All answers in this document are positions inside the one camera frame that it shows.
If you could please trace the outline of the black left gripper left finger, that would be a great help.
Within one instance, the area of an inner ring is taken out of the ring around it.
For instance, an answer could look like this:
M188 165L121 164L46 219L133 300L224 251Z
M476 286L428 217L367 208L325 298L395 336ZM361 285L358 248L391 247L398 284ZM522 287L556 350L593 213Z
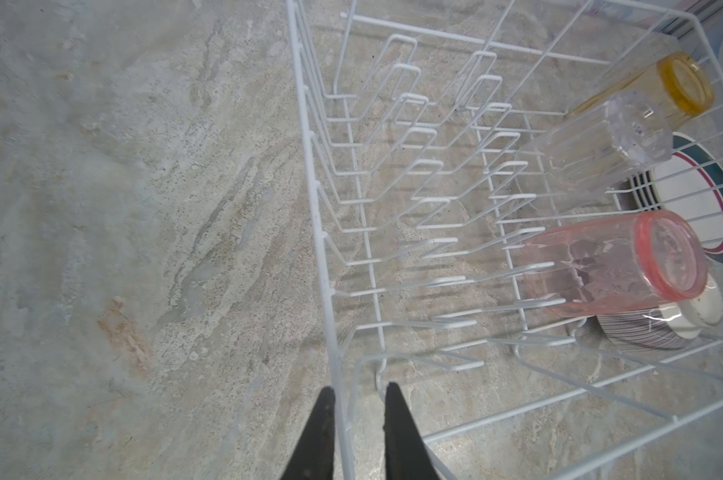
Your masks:
M281 480L334 478L335 407L335 391L326 386L319 393Z

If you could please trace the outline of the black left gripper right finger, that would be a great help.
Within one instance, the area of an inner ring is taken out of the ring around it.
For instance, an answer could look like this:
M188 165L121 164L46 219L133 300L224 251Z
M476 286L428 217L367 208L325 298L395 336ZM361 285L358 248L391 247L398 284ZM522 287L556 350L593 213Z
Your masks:
M439 479L401 387L395 382L389 382L385 390L383 432L387 480Z

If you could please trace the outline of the white wire dish rack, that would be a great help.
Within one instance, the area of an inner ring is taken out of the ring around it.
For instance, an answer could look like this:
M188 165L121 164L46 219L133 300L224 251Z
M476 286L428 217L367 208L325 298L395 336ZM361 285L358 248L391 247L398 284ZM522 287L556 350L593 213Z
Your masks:
M395 382L443 478L723 479L723 320L627 354L525 293L533 236L651 211L633 176L551 216L513 187L519 148L675 52L715 92L675 132L723 166L723 42L693 4L290 1L287 20L339 478L385 477Z

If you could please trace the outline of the small white bowl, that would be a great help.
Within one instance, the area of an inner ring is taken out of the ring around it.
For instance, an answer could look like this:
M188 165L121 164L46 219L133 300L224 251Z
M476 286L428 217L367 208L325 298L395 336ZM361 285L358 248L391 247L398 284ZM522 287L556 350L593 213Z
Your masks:
M723 294L711 274L703 293L695 299L597 316L607 338L627 354L683 350L721 320Z

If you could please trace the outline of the pink plastic cup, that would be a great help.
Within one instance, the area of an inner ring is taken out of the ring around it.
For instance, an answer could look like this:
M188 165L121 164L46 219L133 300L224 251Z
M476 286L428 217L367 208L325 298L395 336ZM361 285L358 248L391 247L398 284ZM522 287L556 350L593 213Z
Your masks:
M699 297L707 256L679 215L653 210L545 230L525 242L525 293L561 318L615 314Z

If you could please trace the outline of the clear plastic cup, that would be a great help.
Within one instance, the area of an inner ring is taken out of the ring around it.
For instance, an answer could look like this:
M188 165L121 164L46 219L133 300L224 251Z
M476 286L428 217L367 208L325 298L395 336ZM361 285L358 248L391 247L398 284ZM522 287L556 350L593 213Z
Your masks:
M598 200L615 184L669 160L673 132L659 106L623 90L547 130L517 150L525 169L515 192L533 195L543 216Z

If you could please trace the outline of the yellow plastic cup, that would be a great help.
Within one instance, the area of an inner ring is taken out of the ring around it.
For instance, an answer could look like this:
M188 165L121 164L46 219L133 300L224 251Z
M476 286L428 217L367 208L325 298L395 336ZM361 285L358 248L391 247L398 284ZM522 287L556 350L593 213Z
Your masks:
M641 92L665 116L671 130L709 111L715 102L713 84L703 68L683 52L669 54L585 100L571 110L573 117L623 90Z

